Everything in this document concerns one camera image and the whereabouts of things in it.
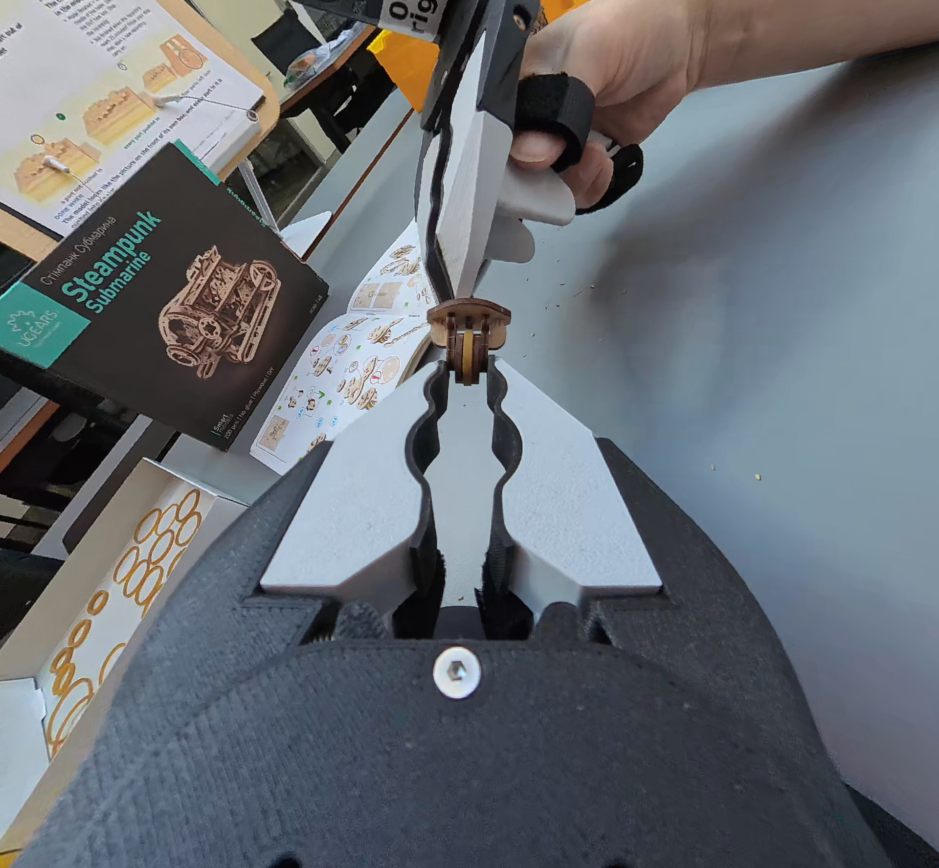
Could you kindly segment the grey desk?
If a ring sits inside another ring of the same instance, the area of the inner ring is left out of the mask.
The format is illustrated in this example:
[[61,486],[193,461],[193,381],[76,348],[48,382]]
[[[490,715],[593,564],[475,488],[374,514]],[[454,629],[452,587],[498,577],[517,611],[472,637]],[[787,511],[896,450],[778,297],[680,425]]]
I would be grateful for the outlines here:
[[664,583],[469,643],[258,588],[313,452],[170,596],[17,866],[937,866],[937,51],[701,92],[484,284]]

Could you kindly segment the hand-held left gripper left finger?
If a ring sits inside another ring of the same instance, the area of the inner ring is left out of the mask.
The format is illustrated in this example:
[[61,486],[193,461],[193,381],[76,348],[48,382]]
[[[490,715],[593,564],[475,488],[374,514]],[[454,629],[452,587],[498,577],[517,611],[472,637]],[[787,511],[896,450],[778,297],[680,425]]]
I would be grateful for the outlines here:
[[401,639],[430,639],[445,564],[426,470],[440,454],[448,369],[431,363],[330,442],[260,586],[369,604]]

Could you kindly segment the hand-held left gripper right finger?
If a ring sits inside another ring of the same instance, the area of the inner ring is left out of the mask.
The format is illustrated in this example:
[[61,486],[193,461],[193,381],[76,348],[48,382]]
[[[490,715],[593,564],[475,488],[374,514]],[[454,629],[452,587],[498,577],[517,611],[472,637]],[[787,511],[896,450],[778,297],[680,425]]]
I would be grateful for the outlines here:
[[597,438],[511,368],[491,358],[493,493],[479,589],[491,640],[525,640],[551,605],[657,594],[662,580]]

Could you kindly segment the pile of tan rubber bands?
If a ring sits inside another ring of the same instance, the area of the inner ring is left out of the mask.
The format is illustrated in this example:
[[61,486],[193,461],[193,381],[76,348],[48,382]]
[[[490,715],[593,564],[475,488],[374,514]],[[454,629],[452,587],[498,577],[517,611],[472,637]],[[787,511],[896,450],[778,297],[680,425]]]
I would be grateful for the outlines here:
[[136,523],[67,628],[38,684],[49,759],[61,751],[200,530],[214,495],[176,479]]

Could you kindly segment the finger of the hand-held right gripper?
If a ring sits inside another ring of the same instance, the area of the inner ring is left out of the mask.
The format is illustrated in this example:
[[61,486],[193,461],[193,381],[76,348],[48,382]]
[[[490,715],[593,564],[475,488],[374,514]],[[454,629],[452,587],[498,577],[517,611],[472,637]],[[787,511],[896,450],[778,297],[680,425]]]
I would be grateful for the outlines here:
[[422,131],[422,145],[415,184],[415,218],[425,272],[436,298],[451,297],[451,278],[444,264],[438,224],[442,207],[443,177],[450,151],[446,129]]
[[441,181],[435,238],[448,284],[434,282],[439,300],[471,297],[484,263],[508,152],[510,125],[478,109],[485,79],[484,32],[456,90],[450,113],[450,148]]

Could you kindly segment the brown edged table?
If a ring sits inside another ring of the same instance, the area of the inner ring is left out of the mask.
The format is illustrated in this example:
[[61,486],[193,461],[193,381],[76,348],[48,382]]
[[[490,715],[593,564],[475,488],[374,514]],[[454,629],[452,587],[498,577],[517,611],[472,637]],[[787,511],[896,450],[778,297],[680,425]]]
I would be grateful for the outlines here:
[[312,111],[320,123],[333,125],[336,114],[354,94],[380,78],[378,61],[368,49],[378,34],[377,27],[356,23],[328,42],[329,65],[299,89],[287,91],[280,103],[280,118]]

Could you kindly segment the black model kit box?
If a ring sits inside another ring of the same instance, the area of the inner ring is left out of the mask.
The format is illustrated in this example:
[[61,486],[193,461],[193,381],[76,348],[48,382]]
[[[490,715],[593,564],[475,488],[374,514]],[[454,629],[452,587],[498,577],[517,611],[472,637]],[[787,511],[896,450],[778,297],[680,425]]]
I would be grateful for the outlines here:
[[225,452],[328,293],[176,142],[2,290],[2,359]]

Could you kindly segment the white cardboard tray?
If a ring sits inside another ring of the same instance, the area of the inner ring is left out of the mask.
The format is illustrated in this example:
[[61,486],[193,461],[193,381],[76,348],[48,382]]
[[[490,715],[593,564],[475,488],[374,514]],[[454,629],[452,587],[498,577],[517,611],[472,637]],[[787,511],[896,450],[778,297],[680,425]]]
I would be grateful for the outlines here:
[[[153,606],[137,627],[88,710],[71,730],[61,751],[49,759],[43,736],[46,709],[38,678],[67,628],[119,554],[135,525],[176,479],[215,497],[204,522]],[[88,757],[116,689],[143,644],[148,628],[169,594],[206,548],[246,506],[221,490],[147,459],[118,488],[74,551],[38,593],[24,597],[25,613],[2,644],[2,859],[25,847]]]

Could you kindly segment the illustrated instruction booklet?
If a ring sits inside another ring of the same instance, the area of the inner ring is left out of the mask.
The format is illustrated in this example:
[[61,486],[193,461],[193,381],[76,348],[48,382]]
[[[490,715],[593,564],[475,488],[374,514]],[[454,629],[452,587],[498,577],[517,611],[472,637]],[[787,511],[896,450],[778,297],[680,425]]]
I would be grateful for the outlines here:
[[412,219],[327,322],[303,355],[257,432],[251,455],[278,475],[405,381],[430,344],[427,312],[438,304]]

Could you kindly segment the wooden document stand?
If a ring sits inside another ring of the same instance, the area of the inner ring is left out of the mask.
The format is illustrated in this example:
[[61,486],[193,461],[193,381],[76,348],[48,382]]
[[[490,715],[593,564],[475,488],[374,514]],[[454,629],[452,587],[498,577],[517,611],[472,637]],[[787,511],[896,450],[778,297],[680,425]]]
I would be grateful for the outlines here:
[[[277,230],[287,229],[292,217],[288,213],[284,213],[279,219],[274,217],[250,162],[250,153],[257,150],[262,141],[268,138],[279,122],[280,104],[275,93],[275,87],[252,65],[245,54],[237,46],[231,44],[202,12],[188,0],[156,1],[182,27],[190,30],[195,36],[206,42],[209,48],[234,69],[238,70],[242,76],[247,77],[263,89],[263,98],[255,108],[258,123],[254,126],[253,131],[240,146],[228,152],[227,157],[213,158],[210,165],[213,172],[224,180],[230,177],[233,172],[239,170],[248,186],[255,209],[261,217],[271,228]],[[34,228],[18,216],[6,211],[1,213],[1,242],[2,246],[25,256],[32,264],[51,254],[58,245],[58,241],[46,232]]]

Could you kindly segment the person's right hand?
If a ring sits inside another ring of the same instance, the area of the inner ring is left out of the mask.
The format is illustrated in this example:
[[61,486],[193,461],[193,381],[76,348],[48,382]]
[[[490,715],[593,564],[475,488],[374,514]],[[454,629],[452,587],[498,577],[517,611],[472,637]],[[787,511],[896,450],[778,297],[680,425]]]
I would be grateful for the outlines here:
[[706,53],[706,0],[591,0],[529,41],[521,78],[565,74],[594,95],[589,140],[561,178],[581,208],[597,204],[613,177],[611,141],[644,141],[699,80]]

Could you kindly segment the black office chair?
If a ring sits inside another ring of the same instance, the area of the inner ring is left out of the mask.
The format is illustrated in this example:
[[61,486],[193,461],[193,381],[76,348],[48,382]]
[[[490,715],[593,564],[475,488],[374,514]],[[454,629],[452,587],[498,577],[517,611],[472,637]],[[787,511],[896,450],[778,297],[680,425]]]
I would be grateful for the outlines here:
[[299,57],[323,46],[322,40],[307,29],[289,4],[276,21],[251,41],[283,76],[288,75],[290,65]]

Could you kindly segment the printed instruction sheet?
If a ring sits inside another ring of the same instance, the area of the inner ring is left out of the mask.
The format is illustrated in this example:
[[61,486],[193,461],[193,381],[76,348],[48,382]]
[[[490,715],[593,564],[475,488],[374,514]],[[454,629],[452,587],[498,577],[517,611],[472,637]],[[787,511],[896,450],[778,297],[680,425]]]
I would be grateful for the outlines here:
[[2,211],[59,242],[163,146],[214,173],[262,98],[156,0],[1,0]]

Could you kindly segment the octagonal wooden disc piece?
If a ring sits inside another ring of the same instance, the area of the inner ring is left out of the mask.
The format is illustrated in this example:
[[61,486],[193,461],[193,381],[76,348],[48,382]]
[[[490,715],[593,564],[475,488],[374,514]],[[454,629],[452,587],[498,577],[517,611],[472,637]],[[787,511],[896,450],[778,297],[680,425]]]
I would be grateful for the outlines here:
[[507,326],[511,323],[512,314],[494,302],[486,299],[469,297],[445,301],[426,313],[428,323],[445,327],[447,319],[452,317],[456,328],[481,330],[484,321],[490,326]]

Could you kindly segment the wooden wheel assembly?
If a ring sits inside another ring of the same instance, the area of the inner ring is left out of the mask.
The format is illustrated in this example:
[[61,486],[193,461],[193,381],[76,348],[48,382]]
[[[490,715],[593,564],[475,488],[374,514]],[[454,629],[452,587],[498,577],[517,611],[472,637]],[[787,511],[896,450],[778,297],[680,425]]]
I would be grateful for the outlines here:
[[510,323],[494,313],[448,312],[427,319],[432,343],[444,350],[448,369],[463,385],[479,382],[490,354],[505,344]]

